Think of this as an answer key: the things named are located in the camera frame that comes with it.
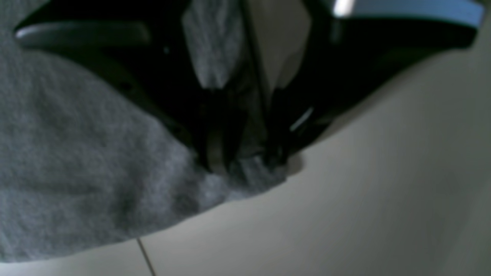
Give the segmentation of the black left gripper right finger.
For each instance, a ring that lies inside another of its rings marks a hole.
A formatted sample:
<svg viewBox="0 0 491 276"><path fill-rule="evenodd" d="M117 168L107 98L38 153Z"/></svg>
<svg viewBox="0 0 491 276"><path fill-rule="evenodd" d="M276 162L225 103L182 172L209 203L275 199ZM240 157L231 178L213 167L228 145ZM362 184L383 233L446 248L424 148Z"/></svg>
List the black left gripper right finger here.
<svg viewBox="0 0 491 276"><path fill-rule="evenodd" d="M275 89L265 163L284 165L344 112L431 56L468 49L477 0L304 0L311 19L298 73Z"/></svg>

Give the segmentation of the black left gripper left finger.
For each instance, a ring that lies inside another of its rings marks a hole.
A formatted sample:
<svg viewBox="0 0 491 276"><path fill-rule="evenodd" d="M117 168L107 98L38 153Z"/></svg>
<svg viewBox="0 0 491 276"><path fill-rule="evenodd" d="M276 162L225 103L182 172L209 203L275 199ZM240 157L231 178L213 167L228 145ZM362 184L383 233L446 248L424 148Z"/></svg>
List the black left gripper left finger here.
<svg viewBox="0 0 491 276"><path fill-rule="evenodd" d="M225 89L198 80L182 15L188 0L49 0L14 29L15 41L67 58L152 115L209 171L227 175L242 113Z"/></svg>

